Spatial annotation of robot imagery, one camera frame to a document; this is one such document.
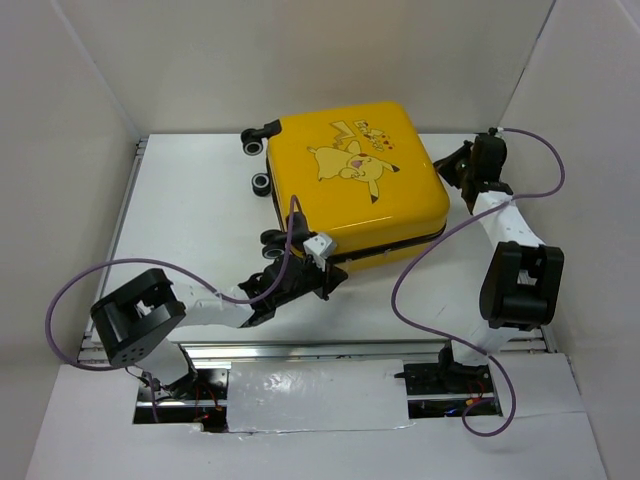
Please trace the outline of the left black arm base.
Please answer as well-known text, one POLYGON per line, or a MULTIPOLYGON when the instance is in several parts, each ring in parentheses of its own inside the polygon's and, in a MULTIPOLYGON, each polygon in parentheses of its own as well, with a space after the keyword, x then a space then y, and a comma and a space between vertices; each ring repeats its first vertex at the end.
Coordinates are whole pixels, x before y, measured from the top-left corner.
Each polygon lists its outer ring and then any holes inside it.
POLYGON ((157 380, 151 386, 146 375, 137 375, 138 393, 133 414, 136 425, 196 424, 205 432, 225 433, 229 369, 198 371, 198 378, 185 393, 171 395, 157 380))

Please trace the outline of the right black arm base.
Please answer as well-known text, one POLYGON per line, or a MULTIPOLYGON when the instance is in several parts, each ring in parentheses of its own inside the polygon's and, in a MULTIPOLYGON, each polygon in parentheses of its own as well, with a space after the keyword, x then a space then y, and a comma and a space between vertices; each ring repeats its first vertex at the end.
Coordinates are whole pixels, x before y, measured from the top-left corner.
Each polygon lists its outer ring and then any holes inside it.
POLYGON ((456 362, 450 342, 435 362, 405 363, 394 378, 405 385, 410 419, 461 417, 472 405, 470 416, 501 413, 489 366, 456 362))

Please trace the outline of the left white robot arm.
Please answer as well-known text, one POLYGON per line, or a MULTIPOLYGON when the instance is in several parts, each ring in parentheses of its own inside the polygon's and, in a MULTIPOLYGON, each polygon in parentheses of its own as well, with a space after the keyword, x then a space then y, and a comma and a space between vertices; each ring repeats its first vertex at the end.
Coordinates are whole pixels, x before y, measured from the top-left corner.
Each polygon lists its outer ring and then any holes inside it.
POLYGON ((193 395, 198 373, 186 350, 168 340, 174 329, 204 325, 254 328, 274 318, 279 307, 306 294, 328 300, 348 278, 337 266, 322 269, 311 258, 291 256, 280 283, 264 299, 254 302, 274 284, 283 265, 278 259, 232 288, 228 294, 231 301, 206 287, 192 285, 186 285, 184 296, 178 298, 162 269, 143 272, 91 307, 90 315, 110 365, 141 368, 172 398, 193 395))

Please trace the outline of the yellow suitcase with grey lining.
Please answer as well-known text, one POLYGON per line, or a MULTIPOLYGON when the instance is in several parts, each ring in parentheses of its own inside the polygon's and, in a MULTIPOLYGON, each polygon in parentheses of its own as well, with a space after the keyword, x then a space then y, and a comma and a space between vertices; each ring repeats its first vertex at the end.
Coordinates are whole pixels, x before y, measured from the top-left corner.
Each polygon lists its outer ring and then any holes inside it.
POLYGON ((310 231, 352 269, 416 256, 446 229, 449 196, 403 106, 386 101, 283 116, 240 135, 266 158, 252 182, 285 225, 297 198, 310 231))

